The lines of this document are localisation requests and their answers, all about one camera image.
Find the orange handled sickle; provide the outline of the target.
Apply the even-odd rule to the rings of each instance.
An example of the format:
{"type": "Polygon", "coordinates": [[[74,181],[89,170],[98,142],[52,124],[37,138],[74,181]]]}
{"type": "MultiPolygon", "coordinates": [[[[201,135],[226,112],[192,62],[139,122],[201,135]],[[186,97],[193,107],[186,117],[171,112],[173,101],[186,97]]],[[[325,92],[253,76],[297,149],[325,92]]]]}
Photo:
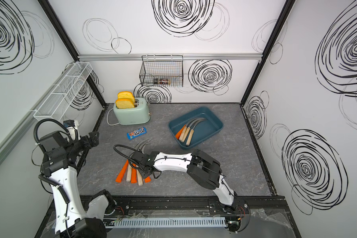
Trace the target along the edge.
{"type": "Polygon", "coordinates": [[[195,119],[189,120],[187,123],[184,124],[184,126],[176,133],[176,139],[180,140],[181,135],[186,131],[187,126],[193,121],[195,121],[195,119]]]}

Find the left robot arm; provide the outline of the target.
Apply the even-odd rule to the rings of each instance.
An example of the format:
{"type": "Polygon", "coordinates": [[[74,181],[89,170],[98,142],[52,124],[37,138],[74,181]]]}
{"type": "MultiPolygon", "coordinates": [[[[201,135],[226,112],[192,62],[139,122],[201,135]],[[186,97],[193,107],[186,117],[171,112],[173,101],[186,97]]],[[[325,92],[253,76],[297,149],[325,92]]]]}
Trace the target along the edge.
{"type": "Polygon", "coordinates": [[[115,202],[107,190],[95,194],[84,210],[77,186],[76,159],[81,152],[99,144],[99,133],[80,136],[75,124],[51,118],[42,119],[34,127],[34,140],[43,152],[38,178],[53,191],[56,211],[56,238],[105,238],[103,219],[115,202]]]}

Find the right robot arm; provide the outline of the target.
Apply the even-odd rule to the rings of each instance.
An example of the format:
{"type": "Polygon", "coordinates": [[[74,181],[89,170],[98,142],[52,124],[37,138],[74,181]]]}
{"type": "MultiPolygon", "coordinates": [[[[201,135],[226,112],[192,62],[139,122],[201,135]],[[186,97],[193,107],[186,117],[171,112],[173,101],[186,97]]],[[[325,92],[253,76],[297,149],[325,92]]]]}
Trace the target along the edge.
{"type": "Polygon", "coordinates": [[[220,162],[201,150],[188,154],[166,154],[153,151],[151,154],[137,150],[131,160],[137,165],[142,178],[163,171],[187,173],[201,187],[212,190],[219,202],[230,210],[237,209],[237,194],[229,187],[222,172],[220,162]]]}

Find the teal plastic storage box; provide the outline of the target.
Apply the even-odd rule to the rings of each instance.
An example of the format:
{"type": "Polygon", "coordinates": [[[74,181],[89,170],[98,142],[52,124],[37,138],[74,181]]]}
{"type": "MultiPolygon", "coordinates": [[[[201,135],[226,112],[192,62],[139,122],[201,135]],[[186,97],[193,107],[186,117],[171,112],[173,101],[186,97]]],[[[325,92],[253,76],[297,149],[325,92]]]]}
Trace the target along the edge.
{"type": "Polygon", "coordinates": [[[192,110],[168,123],[168,128],[171,134],[174,136],[174,139],[179,146],[184,150],[190,150],[203,143],[215,134],[219,133],[223,127],[223,122],[207,107],[200,107],[192,110]],[[180,140],[176,138],[176,134],[183,129],[185,125],[188,127],[191,121],[198,118],[204,118],[205,121],[196,125],[191,142],[188,146],[186,146],[186,141],[190,132],[184,142],[180,142],[180,140]]]}

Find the blue candy packet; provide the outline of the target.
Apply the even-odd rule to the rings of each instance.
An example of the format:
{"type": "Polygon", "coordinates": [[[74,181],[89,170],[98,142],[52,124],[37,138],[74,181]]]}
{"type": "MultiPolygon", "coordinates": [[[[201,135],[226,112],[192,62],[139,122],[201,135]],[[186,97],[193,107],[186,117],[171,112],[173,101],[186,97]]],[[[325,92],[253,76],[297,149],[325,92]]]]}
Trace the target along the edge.
{"type": "Polygon", "coordinates": [[[136,129],[136,130],[134,130],[134,131],[129,132],[129,133],[127,134],[127,138],[128,138],[129,140],[133,140],[133,139],[135,139],[135,138],[137,138],[137,137],[139,137],[139,136],[141,136],[141,135],[144,135],[144,134],[146,134],[146,133],[147,133],[146,127],[142,127],[142,128],[139,128],[139,129],[136,129]]]}

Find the front toast slice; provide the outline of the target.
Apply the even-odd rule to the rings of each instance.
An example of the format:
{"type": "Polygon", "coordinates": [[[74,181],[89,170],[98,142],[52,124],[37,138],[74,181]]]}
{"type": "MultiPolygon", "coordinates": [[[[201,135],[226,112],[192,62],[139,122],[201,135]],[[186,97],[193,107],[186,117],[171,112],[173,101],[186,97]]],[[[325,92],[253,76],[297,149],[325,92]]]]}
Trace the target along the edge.
{"type": "Polygon", "coordinates": [[[130,99],[118,99],[116,102],[116,107],[118,109],[132,109],[135,108],[135,104],[132,100],[130,99]]]}

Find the toast slice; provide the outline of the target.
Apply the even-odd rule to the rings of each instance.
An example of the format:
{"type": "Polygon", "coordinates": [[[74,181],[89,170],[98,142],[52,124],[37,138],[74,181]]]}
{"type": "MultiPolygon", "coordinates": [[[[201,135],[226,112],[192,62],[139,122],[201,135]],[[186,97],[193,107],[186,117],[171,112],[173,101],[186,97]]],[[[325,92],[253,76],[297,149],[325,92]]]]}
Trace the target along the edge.
{"type": "Polygon", "coordinates": [[[116,107],[118,109],[132,109],[135,108],[135,104],[132,100],[130,99],[118,99],[116,102],[116,107]]]}
{"type": "Polygon", "coordinates": [[[128,100],[132,101],[133,103],[135,103],[135,97],[129,91],[120,92],[120,93],[118,93],[117,97],[118,97],[118,100],[120,100],[120,99],[128,99],[128,100]]]}

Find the mint green toaster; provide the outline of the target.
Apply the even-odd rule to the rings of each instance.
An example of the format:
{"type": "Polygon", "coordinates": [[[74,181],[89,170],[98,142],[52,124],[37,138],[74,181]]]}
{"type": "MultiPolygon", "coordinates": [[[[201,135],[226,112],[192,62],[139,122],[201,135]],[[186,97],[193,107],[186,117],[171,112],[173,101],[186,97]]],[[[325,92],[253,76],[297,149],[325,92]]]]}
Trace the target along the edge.
{"type": "Polygon", "coordinates": [[[144,98],[136,98],[136,107],[130,109],[118,109],[113,106],[113,111],[120,125],[137,125],[150,121],[151,113],[147,101],[144,98]]]}

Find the rear toast slice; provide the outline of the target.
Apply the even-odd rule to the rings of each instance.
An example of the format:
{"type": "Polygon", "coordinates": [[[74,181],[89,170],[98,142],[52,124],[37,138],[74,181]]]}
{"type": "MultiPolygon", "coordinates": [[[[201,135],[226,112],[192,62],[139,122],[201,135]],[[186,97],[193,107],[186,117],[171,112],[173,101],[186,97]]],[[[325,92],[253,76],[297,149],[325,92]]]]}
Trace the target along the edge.
{"type": "Polygon", "coordinates": [[[133,103],[135,103],[135,97],[129,91],[120,92],[120,93],[118,93],[117,97],[118,97],[118,100],[120,100],[120,99],[128,99],[128,100],[132,101],[133,103]]]}

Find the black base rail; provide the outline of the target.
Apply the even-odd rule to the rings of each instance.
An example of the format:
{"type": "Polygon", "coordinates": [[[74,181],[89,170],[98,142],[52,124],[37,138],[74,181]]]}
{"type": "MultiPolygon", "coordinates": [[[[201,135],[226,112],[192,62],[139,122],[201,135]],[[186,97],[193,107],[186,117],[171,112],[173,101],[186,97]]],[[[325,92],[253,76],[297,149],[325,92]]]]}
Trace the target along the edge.
{"type": "MultiPolygon", "coordinates": [[[[123,210],[120,214],[131,211],[157,210],[205,210],[210,214],[220,214],[225,207],[216,196],[113,196],[114,201],[123,210]]],[[[247,213],[254,209],[289,210],[283,196],[238,196],[232,207],[242,207],[247,213]]]]}

